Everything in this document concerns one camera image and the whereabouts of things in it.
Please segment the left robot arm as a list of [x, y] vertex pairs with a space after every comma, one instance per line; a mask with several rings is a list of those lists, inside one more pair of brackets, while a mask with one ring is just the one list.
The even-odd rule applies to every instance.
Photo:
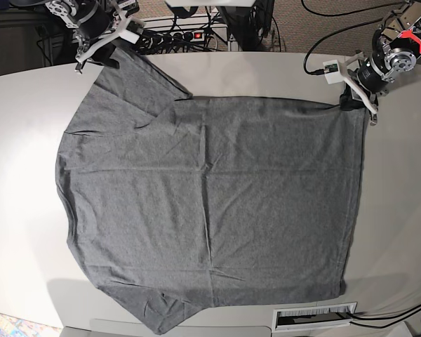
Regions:
[[345, 84], [348, 98], [361, 102], [376, 125], [378, 97], [421, 58], [421, 1], [407, 1], [385, 17], [373, 35], [372, 48], [368, 57], [358, 52], [342, 63], [327, 62], [324, 72], [326, 81]]

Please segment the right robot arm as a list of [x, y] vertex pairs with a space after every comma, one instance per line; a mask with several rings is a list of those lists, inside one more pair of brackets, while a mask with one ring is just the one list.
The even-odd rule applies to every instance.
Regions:
[[145, 22], [136, 17], [137, 1], [107, 1], [109, 10], [99, 1], [47, 1], [45, 7], [58, 16], [67, 28], [74, 31], [78, 41], [75, 71], [81, 73], [87, 62], [119, 68], [110, 59], [112, 42], [123, 39], [131, 44], [138, 42]]

